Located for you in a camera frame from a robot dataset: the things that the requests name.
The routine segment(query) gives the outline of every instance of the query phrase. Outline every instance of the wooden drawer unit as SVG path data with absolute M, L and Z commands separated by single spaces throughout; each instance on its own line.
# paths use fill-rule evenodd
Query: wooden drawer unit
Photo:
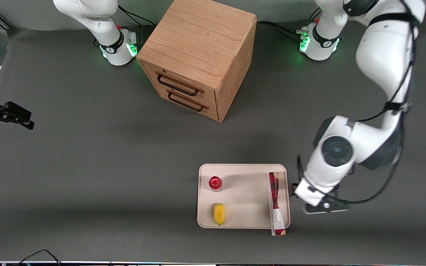
M 251 64 L 254 14 L 175 0 L 137 55 L 159 96 L 222 122 Z

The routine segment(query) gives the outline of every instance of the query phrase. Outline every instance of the red and white package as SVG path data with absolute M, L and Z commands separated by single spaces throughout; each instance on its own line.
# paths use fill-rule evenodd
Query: red and white package
M 273 236 L 285 235 L 285 224 L 280 212 L 277 197 L 279 195 L 279 173 L 269 173 L 269 184 L 267 185 L 269 197 L 269 214 L 271 217 L 271 231 Z

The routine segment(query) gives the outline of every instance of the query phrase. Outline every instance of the beige tray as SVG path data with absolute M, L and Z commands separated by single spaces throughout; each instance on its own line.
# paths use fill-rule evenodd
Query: beige tray
M 198 210 L 196 220 L 203 228 L 270 229 L 267 185 L 269 172 L 279 172 L 279 208 L 290 225 L 287 172 L 280 164 L 204 164 L 198 171 Z M 212 176 L 223 181 L 219 192 L 211 190 Z M 218 226 L 213 219 L 213 206 L 223 203 L 225 222 Z

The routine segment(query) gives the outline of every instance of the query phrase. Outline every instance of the black cable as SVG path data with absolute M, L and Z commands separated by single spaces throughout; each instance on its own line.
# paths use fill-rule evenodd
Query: black cable
M 21 264 L 21 263 L 23 263 L 26 259 L 29 259 L 31 256 L 34 256 L 35 254 L 37 254 L 37 253 L 39 253 L 39 252 L 42 252 L 42 251 L 45 251 L 45 252 L 49 253 L 49 255 L 50 255 L 50 256 L 52 256 L 52 258 L 54 258 L 54 260 L 55 260 L 55 262 L 57 263 L 57 265 L 58 265 L 58 266 L 60 266 L 61 261 L 59 261 L 59 259 L 57 259 L 57 258 L 54 256 L 54 254 L 52 254 L 52 253 L 51 253 L 50 251 L 48 251 L 47 249 L 41 249 L 41 250 L 37 251 L 36 253 L 31 254 L 31 255 L 29 255 L 29 256 L 27 256 L 27 257 L 25 257 L 24 259 L 22 259 L 22 261 L 20 261 L 19 263 L 17 263 L 17 265 L 20 265 L 20 264 Z
M 129 12 L 129 11 L 127 11 L 127 10 L 125 10 L 125 9 L 124 9 L 123 7 L 121 7 L 120 5 L 118 5 L 118 7 L 119 7 L 119 8 L 120 8 L 123 12 L 125 12 L 125 13 L 129 13 L 129 14 L 131 14 L 131 15 L 135 16 L 135 17 L 140 18 L 141 20 L 145 20 L 145 21 L 149 22 L 150 24 L 152 24 L 154 27 L 156 26 L 154 22 L 152 22 L 152 21 L 150 21 L 150 20 L 148 20 L 148 19 L 146 19 L 146 18 L 144 18 L 144 17 L 141 17 L 141 16 L 139 16 L 139 15 L 136 15 L 136 14 L 134 14 L 134 13 L 131 13 L 131 12 Z
M 277 31 L 279 31 L 280 32 L 280 34 L 282 34 L 284 37 L 286 37 L 287 39 L 289 39 L 289 40 L 291 40 L 291 41 L 299 41 L 299 39 L 298 38 L 296 38 L 296 39 L 294 39 L 294 38 L 292 38 L 292 37 L 290 37 L 290 36 L 288 36 L 288 35 L 286 35 L 285 34 L 285 32 L 289 32 L 289 33 L 295 33 L 295 31 L 294 30 L 290 30 L 290 29 L 287 29 L 287 28 L 285 28 L 285 27 L 282 27 L 281 25 L 279 25 L 279 24 L 277 24 L 277 23 L 274 23 L 274 22 L 270 22 L 270 21 L 259 21 L 259 22 L 257 22 L 258 24 L 266 24 L 266 25 L 271 25 L 272 27 L 274 27 L 274 29 L 277 29 Z
M 141 40 L 140 40 L 140 42 L 139 42 L 139 45 L 141 45 L 142 44 L 142 42 L 143 42 L 143 32 L 144 32 L 144 27 L 139 23 L 139 22 L 137 22 L 137 20 L 135 20 L 135 18 L 134 17 L 131 17 L 129 14 L 131 14 L 130 12 L 128 12 L 128 11 L 126 11 L 124 8 L 122 8 L 122 7 L 120 7 L 119 6 L 119 8 L 121 9 L 121 11 L 123 12 L 123 13 L 125 13 L 130 19 L 132 19 L 132 20 L 134 20 L 134 22 L 136 22 L 137 23 L 137 25 L 139 25 L 139 27 L 141 27 Z
M 317 17 L 320 13 L 321 13 L 321 10 L 311 20 L 315 20 L 315 17 Z
M 400 2 L 402 3 L 402 5 L 404 5 L 404 8 L 405 8 L 406 12 L 409 13 L 409 14 L 412 14 L 412 12 L 411 12 L 410 8 L 408 7 L 408 5 L 403 0 L 400 0 Z M 392 95 L 392 97 L 388 101 L 389 103 L 392 102 L 392 101 L 394 101 L 394 98 L 397 96 L 397 94 L 399 93 L 400 89 L 404 85 L 405 79 L 407 78 L 407 75 L 409 74 L 410 68 L 415 63 L 416 47 L 415 47 L 415 34 L 414 34 L 414 29 L 413 29 L 412 23 L 409 23 L 409 31 L 410 31 L 410 35 L 412 36 L 412 38 L 411 38 L 412 46 L 411 46 L 411 55 L 410 55 L 409 64 L 407 65 L 407 68 L 406 68 L 406 70 L 404 72 L 404 75 L 402 76 L 402 79 L 400 80 L 399 87 L 397 88 L 397 90 L 394 92 L 394 94 Z M 406 96 L 405 96 L 405 101 L 403 103 L 406 103 L 408 94 L 409 94 L 409 90 L 407 89 L 407 93 L 406 93 Z M 384 109 L 382 109 L 382 111 L 380 111 L 375 116 L 371 116 L 370 118 L 366 118 L 366 119 L 362 119 L 362 120 L 357 120 L 357 121 L 358 122 L 365 122 L 365 121 L 369 121 L 369 120 L 378 118 L 379 116 L 381 116 L 386 111 L 389 111 L 389 110 L 386 109 L 386 108 L 384 108 Z
M 366 119 L 361 119 L 361 120 L 356 120 L 357 122 L 365 122 L 365 121 L 370 121 L 372 119 L 378 118 L 379 116 L 381 116 L 383 113 L 385 113 L 387 110 L 386 109 L 382 109 L 377 115 L 375 116 L 371 116 L 370 118 L 366 118 Z
M 13 28 L 8 22 L 5 21 L 5 19 L 3 19 L 2 17 L 0 17 L 0 20 L 7 25 L 8 28 Z
M 5 27 L 3 27 L 3 25 L 1 25 L 1 24 L 0 24 L 0 28 L 1 28 L 2 30 L 6 30 L 6 28 L 5 28 Z
M 273 27 L 277 27 L 277 28 L 279 28 L 279 29 L 281 29 L 281 30 L 283 30 L 283 31 L 290 32 L 290 33 L 295 33 L 295 31 L 294 31 L 294 30 L 287 29 L 286 27 L 283 27 L 283 26 L 281 26 L 281 25 L 279 25 L 279 24 L 277 24 L 277 23 L 275 23 L 275 22 L 271 22 L 271 21 L 260 21 L 260 22 L 257 22 L 257 23 L 258 23 L 258 24 L 271 25 L 271 26 L 273 26 Z
M 330 195 L 328 193 L 325 193 L 325 192 L 317 189 L 316 187 L 313 187 L 313 188 L 316 189 L 316 191 L 320 192 L 321 194 L 325 195 L 325 197 L 331 198 L 333 200 L 336 200 L 338 202 L 342 202 L 342 203 L 345 203 L 345 204 L 364 204 L 364 203 L 370 202 L 371 200 L 377 198 L 380 194 L 382 194 L 382 192 L 384 192 L 384 190 L 387 188 L 387 186 L 391 182 L 392 177 L 394 177 L 394 173 L 397 170 L 397 165 L 399 164 L 400 159 L 402 157 L 402 151 L 404 149 L 404 138 L 405 138 L 404 119 L 405 119 L 405 115 L 402 114 L 402 116 L 400 118 L 400 129 L 402 130 L 402 138 L 400 139 L 399 157 L 395 161 L 394 165 L 392 165 L 392 168 L 390 169 L 389 175 L 387 175 L 387 178 L 384 181 L 384 183 L 382 184 L 381 188 L 374 195 L 372 195 L 371 197 L 369 197 L 367 199 L 364 199 L 364 200 L 351 201 L 351 200 L 345 200 L 345 199 L 341 199 L 341 198 L 335 197 L 333 195 Z M 297 172 L 298 172 L 298 175 L 299 175 L 299 180 L 301 180 L 302 178 L 304 178 L 310 185 L 312 184 L 306 178 L 306 176 L 303 174 L 303 166 L 301 164 L 300 155 L 297 155 Z
M 404 5 L 404 7 L 406 9 L 406 12 L 409 13 L 409 14 L 411 14 L 411 10 L 407 6 L 407 4 L 403 0 L 400 0 L 400 1 Z M 407 74 L 409 74 L 410 68 L 414 65 L 414 62 L 415 62 L 415 55 L 416 55 L 415 34 L 414 34 L 413 25 L 411 23 L 409 23 L 409 30 L 410 30 L 410 33 L 412 35 L 412 39 L 411 39 L 411 42 L 412 42 L 412 47 L 411 47 L 412 54 L 410 55 L 411 58 L 409 60 L 409 65 L 407 66 L 405 74 L 402 77 L 402 80 L 400 82 L 399 88 L 394 93 L 394 95 L 392 96 L 392 98 L 390 99 L 389 102 L 393 101 L 394 98 L 395 98 L 395 96 L 397 95 L 397 93 L 400 91 L 400 89 L 401 89 L 401 87 L 402 87 L 402 85 L 403 85 L 403 83 L 404 83 L 404 81 L 405 81 L 405 79 L 407 77 Z M 407 92 L 406 92 L 406 94 L 404 96 L 404 103 L 407 102 L 408 98 L 409 98 L 409 90 L 407 89 Z M 374 118 L 382 115 L 386 111 L 388 111 L 388 110 L 386 110 L 384 108 L 384 110 L 381 111 L 379 114 L 377 114 L 377 115 L 375 115 L 375 116 L 373 116 L 371 118 L 368 118 L 368 119 L 360 120 L 360 122 L 361 121 L 372 120 L 372 119 L 374 119 Z M 321 194 L 325 195 L 326 197 L 329 197 L 329 198 L 331 198 L 333 200 L 336 200 L 336 201 L 339 201 L 339 202 L 342 202 L 342 203 L 345 203 L 345 204 L 363 204 L 363 203 L 370 202 L 371 200 L 377 198 L 382 192 L 384 192 L 384 190 L 387 188 L 387 186 L 391 182 L 392 177 L 394 176 L 394 173 L 395 173 L 395 171 L 397 169 L 397 165 L 399 164 L 400 159 L 402 157 L 402 152 L 404 150 L 404 143 L 405 143 L 405 119 L 407 117 L 407 114 L 408 114 L 408 112 L 401 112 L 400 119 L 399 119 L 399 129 L 401 130 L 402 138 L 400 139 L 400 144 L 399 144 L 400 150 L 399 150 L 399 155 L 397 157 L 397 160 L 394 162 L 394 165 L 392 165 L 392 168 L 390 169 L 389 175 L 387 176 L 386 180 L 382 184 L 381 188 L 374 195 L 372 195 L 371 197 L 369 197 L 367 199 L 364 199 L 364 200 L 350 201 L 350 200 L 341 199 L 341 198 L 335 197 L 333 195 L 330 195 L 328 193 L 322 192 L 321 190 L 317 189 L 316 187 L 314 187 L 314 189 L 316 189 L 316 191 L 320 192 Z M 304 178 L 309 184 L 311 184 L 311 182 L 304 175 L 303 165 L 301 163 L 300 155 L 297 155 L 297 173 L 299 175 L 299 180 L 301 180 L 302 178 Z
M 313 14 L 315 14 L 315 12 L 317 12 L 318 10 L 320 10 L 320 7 L 318 7 L 311 15 L 310 15 L 310 17 L 308 18 L 308 20 L 311 20 L 311 17 L 313 17 Z
M 353 165 L 353 167 L 351 168 L 351 170 L 345 175 L 345 177 L 348 177 L 350 175 L 353 175 L 356 171 L 356 167 L 355 165 Z

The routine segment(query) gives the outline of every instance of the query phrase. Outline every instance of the drawer handle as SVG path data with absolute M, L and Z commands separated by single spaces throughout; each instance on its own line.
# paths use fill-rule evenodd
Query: drawer handle
M 174 86 L 174 85 L 171 85 L 171 84 L 169 84 L 169 83 L 166 83 L 166 82 L 164 82 L 164 81 L 161 81 L 161 80 L 160 80 L 160 78 L 162 78 L 162 75 L 161 75 L 161 74 L 159 74 L 159 75 L 157 76 L 157 81 L 158 81 L 160 84 L 162 84 L 162 85 L 164 85 L 164 86 L 168 86 L 169 88 L 174 89 L 174 90 L 176 90 L 176 91 L 180 91 L 181 93 L 185 93 L 185 94 L 187 94 L 188 96 L 195 96 L 195 95 L 198 93 L 198 89 L 196 89 L 196 90 L 195 90 L 195 92 L 188 92 L 188 91 L 185 91 L 184 89 L 178 88 L 178 87 L 176 87 L 176 86 Z
M 202 107 L 200 107 L 200 108 L 198 108 L 198 109 L 197 109 L 197 108 L 194 108 L 194 107 L 189 106 L 188 104 L 184 104 L 184 103 L 182 103 L 181 101 L 178 101 L 178 100 L 176 100 L 176 99 L 172 98 L 171 96 L 172 96 L 172 93 L 171 93 L 171 92 L 169 92 L 169 100 L 173 101 L 174 103 L 178 103 L 178 104 L 180 104 L 181 106 L 185 106 L 186 108 L 188 108 L 188 109 L 190 109 L 190 110 L 193 110 L 193 111 L 195 111 L 195 112 L 201 112 L 201 111 L 203 110 L 203 108 L 205 107 L 205 106 L 202 106 Z

